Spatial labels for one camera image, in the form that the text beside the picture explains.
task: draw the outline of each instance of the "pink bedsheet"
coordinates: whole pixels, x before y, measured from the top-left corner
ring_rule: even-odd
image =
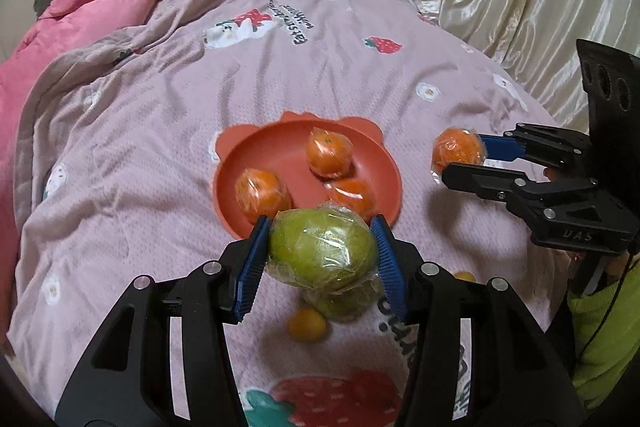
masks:
[[[0,64],[0,343],[10,317],[18,251],[13,202],[15,134],[24,102],[60,55],[145,23],[156,0],[53,0],[14,54]]]

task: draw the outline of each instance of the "green folded cloth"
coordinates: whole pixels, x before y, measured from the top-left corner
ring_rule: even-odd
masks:
[[[569,294],[576,351],[580,353],[604,317],[618,283],[588,297]],[[613,390],[640,346],[640,263],[627,274],[604,326],[587,347],[574,372],[574,386],[584,406],[599,406]]]

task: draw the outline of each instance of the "bed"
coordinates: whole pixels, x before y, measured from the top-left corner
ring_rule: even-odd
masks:
[[[207,29],[231,21],[231,45],[205,45]],[[371,38],[395,51],[366,45]],[[564,295],[562,258],[531,245],[499,204],[446,192],[430,175],[431,144],[450,125],[501,134],[519,121],[554,124],[498,62],[394,0],[161,0],[145,24],[60,57],[26,100],[15,152],[22,239],[8,337],[32,396],[55,411],[135,276],[183,277],[222,252],[231,236],[210,203],[216,136],[286,110],[376,123],[402,176],[396,237],[452,272],[510,280],[546,328]],[[516,167],[542,179],[530,164]],[[248,410],[285,384],[351,385],[362,370],[402,394],[415,331],[391,328],[383,301],[308,346],[281,327],[297,299],[265,279],[252,314],[227,331]],[[181,349],[176,335],[176,362]],[[177,411],[187,415],[179,363],[172,371]],[[461,371],[461,415],[467,382]]]

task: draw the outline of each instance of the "metal bolt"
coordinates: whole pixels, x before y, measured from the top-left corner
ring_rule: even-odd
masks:
[[[215,275],[220,270],[222,270],[222,264],[218,261],[209,261],[205,266],[202,267],[202,270],[207,275]]]
[[[491,286],[498,290],[498,292],[504,292],[508,290],[509,283],[501,277],[496,277],[491,281]]]
[[[147,277],[146,275],[141,275],[133,281],[133,288],[135,288],[136,290],[143,290],[150,284],[151,279],[149,279],[149,277]]]
[[[425,275],[437,275],[440,272],[438,265],[433,263],[424,263],[420,266],[420,270],[422,270],[422,273]]]

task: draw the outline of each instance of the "green mango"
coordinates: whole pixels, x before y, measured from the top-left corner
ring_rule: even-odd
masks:
[[[269,250],[267,272],[274,279],[325,293],[359,285],[378,265],[378,245],[367,224],[330,206],[279,212]]]
[[[340,295],[305,290],[303,296],[328,320],[346,323],[360,317],[384,294],[382,282],[375,277]]]

